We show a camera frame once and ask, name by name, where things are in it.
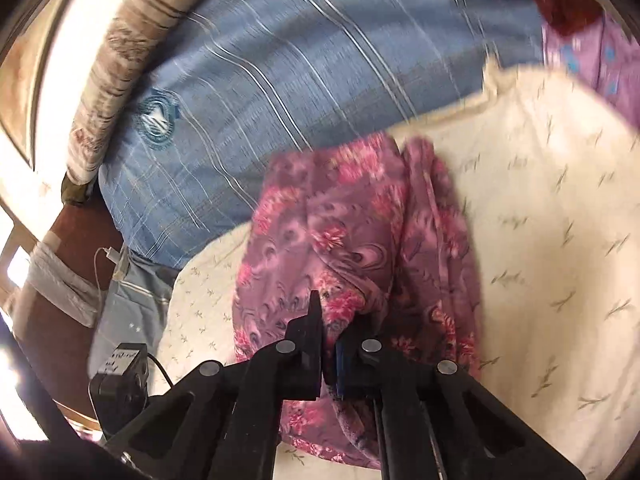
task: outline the beige patterned curtain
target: beige patterned curtain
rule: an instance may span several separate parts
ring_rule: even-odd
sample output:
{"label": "beige patterned curtain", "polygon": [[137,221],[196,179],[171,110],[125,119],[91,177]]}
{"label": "beige patterned curtain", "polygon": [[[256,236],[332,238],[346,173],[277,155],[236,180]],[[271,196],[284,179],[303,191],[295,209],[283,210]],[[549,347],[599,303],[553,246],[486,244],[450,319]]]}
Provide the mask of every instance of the beige patterned curtain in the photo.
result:
{"label": "beige patterned curtain", "polygon": [[91,68],[69,135],[62,201],[81,203],[149,53],[199,0],[124,0]]}

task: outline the black cable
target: black cable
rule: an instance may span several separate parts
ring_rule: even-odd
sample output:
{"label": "black cable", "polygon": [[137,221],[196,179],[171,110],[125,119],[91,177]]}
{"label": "black cable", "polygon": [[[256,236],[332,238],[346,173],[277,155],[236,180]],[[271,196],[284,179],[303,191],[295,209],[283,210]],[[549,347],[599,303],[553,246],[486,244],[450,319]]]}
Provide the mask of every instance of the black cable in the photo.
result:
{"label": "black cable", "polygon": [[162,365],[158,362],[158,359],[156,359],[156,357],[153,354],[147,353],[146,356],[149,357],[149,359],[151,359],[153,362],[156,363],[156,366],[158,367],[158,370],[160,370],[162,375],[164,375],[164,380],[169,384],[169,387],[173,388],[174,384],[172,383],[171,379],[169,378],[169,374],[164,371],[164,368],[162,368]]}

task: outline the purple patterned cloth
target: purple patterned cloth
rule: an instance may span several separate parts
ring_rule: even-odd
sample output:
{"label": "purple patterned cloth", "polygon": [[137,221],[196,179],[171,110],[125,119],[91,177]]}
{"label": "purple patterned cloth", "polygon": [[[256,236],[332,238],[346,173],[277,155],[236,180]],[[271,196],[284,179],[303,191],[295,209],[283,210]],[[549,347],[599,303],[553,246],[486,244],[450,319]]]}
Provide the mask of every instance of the purple patterned cloth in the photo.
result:
{"label": "purple patterned cloth", "polygon": [[[408,358],[478,373],[474,256],[430,142],[412,139],[400,154],[378,133],[277,155],[253,220],[233,304],[238,360],[281,339],[317,289],[329,352],[356,313],[370,313]],[[284,403],[280,432],[315,456],[380,466],[372,413],[324,385],[319,400]]]}
{"label": "purple patterned cloth", "polygon": [[609,16],[567,37],[543,25],[545,64],[567,67],[640,128],[640,46]]}

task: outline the mattress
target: mattress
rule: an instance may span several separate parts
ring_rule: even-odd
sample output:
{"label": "mattress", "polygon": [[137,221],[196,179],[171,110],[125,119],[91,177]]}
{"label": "mattress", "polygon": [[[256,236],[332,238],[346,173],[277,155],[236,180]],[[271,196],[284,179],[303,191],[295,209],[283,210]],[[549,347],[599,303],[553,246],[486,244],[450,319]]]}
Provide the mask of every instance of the mattress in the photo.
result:
{"label": "mattress", "polygon": [[271,153],[333,146],[542,60],[533,0],[204,0],[169,33],[99,173],[125,243],[181,269],[248,221]]}
{"label": "mattress", "polygon": [[[565,73],[493,61],[483,92],[389,133],[428,136],[455,182],[481,276],[482,384],[606,478],[640,429],[638,133]],[[232,362],[249,232],[213,241],[178,276],[158,350],[174,380]],[[166,388],[157,377],[150,390]],[[379,475],[318,461],[280,446],[274,477]]]}

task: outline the blue plaid fabric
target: blue plaid fabric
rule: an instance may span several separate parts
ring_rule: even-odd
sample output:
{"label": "blue plaid fabric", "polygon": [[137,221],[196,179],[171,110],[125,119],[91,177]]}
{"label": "blue plaid fabric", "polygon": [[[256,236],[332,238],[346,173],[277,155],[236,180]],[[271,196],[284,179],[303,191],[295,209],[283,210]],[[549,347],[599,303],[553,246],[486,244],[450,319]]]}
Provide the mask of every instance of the blue plaid fabric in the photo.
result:
{"label": "blue plaid fabric", "polygon": [[204,0],[158,49],[100,168],[126,244],[183,267],[250,219],[271,154],[341,144],[542,60],[533,0]]}

